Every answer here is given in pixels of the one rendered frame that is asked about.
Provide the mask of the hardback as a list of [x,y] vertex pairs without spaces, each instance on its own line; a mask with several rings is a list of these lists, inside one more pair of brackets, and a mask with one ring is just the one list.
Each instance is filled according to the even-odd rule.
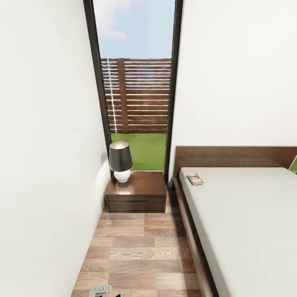
[[192,184],[203,184],[202,179],[199,177],[197,173],[195,174],[188,174],[189,179],[191,180]]

